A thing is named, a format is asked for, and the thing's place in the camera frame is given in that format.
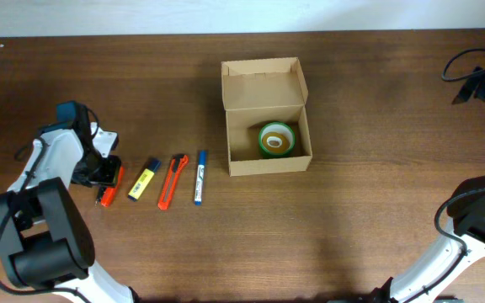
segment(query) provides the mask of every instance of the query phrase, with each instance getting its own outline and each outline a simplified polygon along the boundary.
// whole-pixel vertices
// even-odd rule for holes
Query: cardboard box
[[[308,88],[298,58],[222,62],[221,72],[230,176],[305,171],[312,145]],[[295,132],[296,144],[289,157],[263,159],[258,134],[274,121]]]

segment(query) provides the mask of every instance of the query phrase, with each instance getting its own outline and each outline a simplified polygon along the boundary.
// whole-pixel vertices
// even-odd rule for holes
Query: green tape roll
[[[264,158],[288,157],[294,146],[295,133],[284,123],[269,123],[259,132],[259,149]]]

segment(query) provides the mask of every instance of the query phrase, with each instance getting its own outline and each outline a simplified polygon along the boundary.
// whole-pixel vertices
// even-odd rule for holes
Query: yellow highlighter
[[[132,186],[131,191],[128,193],[129,199],[136,202],[140,198],[141,193],[143,193],[145,187],[149,184],[149,182],[151,182],[152,177],[155,175],[159,167],[160,161],[153,158],[149,166],[143,170],[143,173],[141,173],[141,176],[136,181],[136,184]]]

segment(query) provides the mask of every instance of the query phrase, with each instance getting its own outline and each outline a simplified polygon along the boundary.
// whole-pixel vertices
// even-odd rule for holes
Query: box flap
[[[308,89],[297,58],[222,62],[224,109],[302,106]]]
[[[230,161],[229,175],[235,177],[262,173],[303,172],[308,169],[311,160],[312,156]]]

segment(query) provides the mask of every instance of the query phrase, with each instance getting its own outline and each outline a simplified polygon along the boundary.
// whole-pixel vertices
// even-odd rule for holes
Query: small red item
[[[117,189],[121,186],[121,180],[123,179],[123,175],[125,174],[125,169],[123,167],[119,168],[119,176],[117,177],[117,185],[114,188],[107,188],[104,191],[102,199],[100,200],[100,204],[103,207],[108,207],[114,202],[115,193],[117,193]]]
[[[183,171],[186,164],[189,163],[189,157],[186,155],[177,155],[173,157],[172,161],[169,163],[168,176],[166,176],[166,182],[162,188],[162,195],[158,200],[158,208],[161,210],[167,210],[169,204],[173,198],[173,192],[175,191],[175,186],[179,180],[179,175]]]

